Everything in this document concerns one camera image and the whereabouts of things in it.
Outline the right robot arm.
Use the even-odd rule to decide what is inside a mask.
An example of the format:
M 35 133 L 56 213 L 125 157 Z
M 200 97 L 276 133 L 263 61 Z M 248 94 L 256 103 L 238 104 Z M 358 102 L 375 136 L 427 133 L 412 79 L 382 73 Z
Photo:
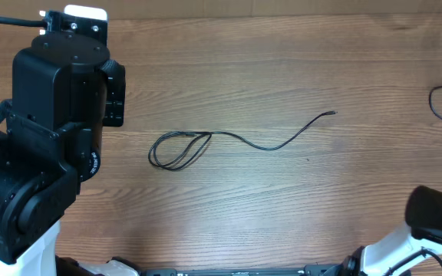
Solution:
M 360 247 L 337 267 L 337 275 L 403 275 L 432 257 L 442 267 L 442 192 L 418 186 L 404 222 L 380 241 Z

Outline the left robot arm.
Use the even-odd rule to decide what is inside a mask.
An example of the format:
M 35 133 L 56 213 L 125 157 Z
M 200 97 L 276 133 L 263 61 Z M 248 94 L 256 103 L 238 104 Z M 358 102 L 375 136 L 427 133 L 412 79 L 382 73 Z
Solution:
M 108 99 L 124 91 L 104 39 L 50 31 L 15 55 L 12 97 L 0 103 L 0 275 L 91 273 L 55 246 L 100 168 Z

